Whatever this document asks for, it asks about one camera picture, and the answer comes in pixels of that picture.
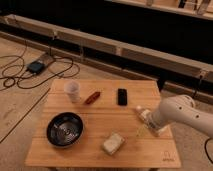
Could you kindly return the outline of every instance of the sponge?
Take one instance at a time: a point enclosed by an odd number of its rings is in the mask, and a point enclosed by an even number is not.
[[[119,134],[112,133],[111,136],[104,141],[102,148],[107,154],[113,155],[124,143],[124,141],[124,138]]]

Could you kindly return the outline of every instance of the table top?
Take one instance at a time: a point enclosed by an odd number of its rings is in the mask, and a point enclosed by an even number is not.
[[[76,80],[80,97],[72,103],[63,86],[69,80],[54,80],[43,114],[38,122],[26,158],[28,166],[101,167],[101,168],[179,168],[181,166],[170,127],[159,137],[152,135],[134,109],[137,105],[153,110],[160,101],[155,81],[140,80]],[[117,105],[117,89],[128,92],[128,105]],[[91,105],[83,102],[95,91],[100,98]],[[74,112],[84,123],[80,139],[69,148],[56,148],[46,138],[50,120],[59,113]],[[112,156],[102,143],[112,132],[119,133],[125,143]]]

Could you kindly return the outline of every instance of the black phone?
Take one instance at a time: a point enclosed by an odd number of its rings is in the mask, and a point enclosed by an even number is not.
[[[118,96],[117,96],[118,105],[126,106],[127,105],[127,90],[119,88],[117,94],[118,94]]]

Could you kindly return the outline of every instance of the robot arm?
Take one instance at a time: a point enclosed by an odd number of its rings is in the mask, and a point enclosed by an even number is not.
[[[194,100],[187,95],[170,97],[160,102],[153,112],[136,108],[140,118],[154,132],[172,121],[189,125],[213,138],[213,115],[195,109]]]

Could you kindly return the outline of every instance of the white cup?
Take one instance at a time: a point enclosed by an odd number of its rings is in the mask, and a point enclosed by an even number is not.
[[[73,103],[80,99],[80,85],[78,82],[71,80],[64,85],[64,92],[66,92]]]

